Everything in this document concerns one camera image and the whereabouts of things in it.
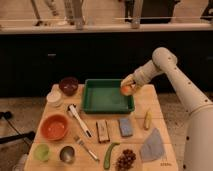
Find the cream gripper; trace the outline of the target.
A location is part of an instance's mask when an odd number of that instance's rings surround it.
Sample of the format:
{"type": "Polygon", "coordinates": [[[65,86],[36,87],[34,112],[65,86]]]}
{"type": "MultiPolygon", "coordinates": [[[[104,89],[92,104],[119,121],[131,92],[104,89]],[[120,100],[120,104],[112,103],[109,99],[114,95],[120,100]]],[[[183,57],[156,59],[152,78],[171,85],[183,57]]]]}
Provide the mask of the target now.
{"type": "Polygon", "coordinates": [[[131,91],[136,91],[138,89],[141,88],[140,85],[138,85],[132,74],[129,74],[128,76],[126,76],[120,84],[121,87],[125,87],[125,88],[129,88],[131,91]]]}

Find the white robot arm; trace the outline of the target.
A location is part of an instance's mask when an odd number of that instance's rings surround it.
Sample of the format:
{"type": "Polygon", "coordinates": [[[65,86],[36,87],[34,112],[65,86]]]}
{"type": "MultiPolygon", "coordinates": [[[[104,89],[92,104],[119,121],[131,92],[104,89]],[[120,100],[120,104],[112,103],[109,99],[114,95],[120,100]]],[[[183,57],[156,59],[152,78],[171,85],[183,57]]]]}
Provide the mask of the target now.
{"type": "Polygon", "coordinates": [[[177,57],[158,47],[152,59],[121,81],[134,94],[154,77],[165,74],[189,115],[183,166],[185,171],[213,171],[213,101],[177,66],[177,57]]]}

